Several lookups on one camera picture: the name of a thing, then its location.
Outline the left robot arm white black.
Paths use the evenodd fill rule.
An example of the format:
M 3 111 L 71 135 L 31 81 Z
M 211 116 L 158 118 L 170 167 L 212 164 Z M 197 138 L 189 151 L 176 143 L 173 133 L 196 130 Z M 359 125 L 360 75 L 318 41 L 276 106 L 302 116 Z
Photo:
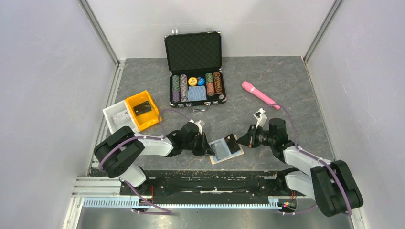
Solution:
M 184 150 L 194 156 L 213 156 L 202 130 L 203 121 L 188 121 L 180 130 L 164 136 L 135 133 L 129 126 L 118 129 L 94 148 L 98 169 L 109 178 L 121 178 L 131 184 L 138 194 L 149 191 L 150 181 L 140 166 L 134 164 L 139 156 L 173 157 Z

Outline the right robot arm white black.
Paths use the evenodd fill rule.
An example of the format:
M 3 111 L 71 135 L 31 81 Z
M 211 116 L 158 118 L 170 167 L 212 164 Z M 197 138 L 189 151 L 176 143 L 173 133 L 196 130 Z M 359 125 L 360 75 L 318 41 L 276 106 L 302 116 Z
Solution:
M 276 189 L 280 194 L 287 195 L 291 191 L 304 194 L 316 202 L 326 217 L 351 214 L 353 209 L 364 205 L 362 194 L 346 162 L 329 161 L 304 150 L 289 139 L 283 119 L 272 118 L 268 125 L 268 130 L 259 125 L 250 125 L 237 143 L 249 148 L 268 146 L 275 158 L 292 166 L 277 176 Z

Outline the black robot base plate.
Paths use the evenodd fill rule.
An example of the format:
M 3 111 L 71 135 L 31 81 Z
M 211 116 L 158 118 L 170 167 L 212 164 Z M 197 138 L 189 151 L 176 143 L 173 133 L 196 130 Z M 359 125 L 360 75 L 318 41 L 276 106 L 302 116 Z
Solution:
M 155 204 L 265 204 L 268 197 L 291 198 L 272 170 L 146 170 L 136 190 Z

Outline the black VIP card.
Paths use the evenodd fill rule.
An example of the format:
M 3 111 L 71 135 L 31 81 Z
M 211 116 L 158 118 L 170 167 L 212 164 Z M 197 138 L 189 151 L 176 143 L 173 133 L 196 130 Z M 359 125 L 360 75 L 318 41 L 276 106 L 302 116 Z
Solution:
M 133 111 L 135 116 L 139 116 L 150 112 L 152 110 L 152 106 L 150 105 L 149 101 L 142 102 L 133 107 Z
M 226 136 L 224 140 L 231 155 L 237 154 L 239 151 L 241 151 L 241 147 L 236 142 L 236 137 L 234 134 Z

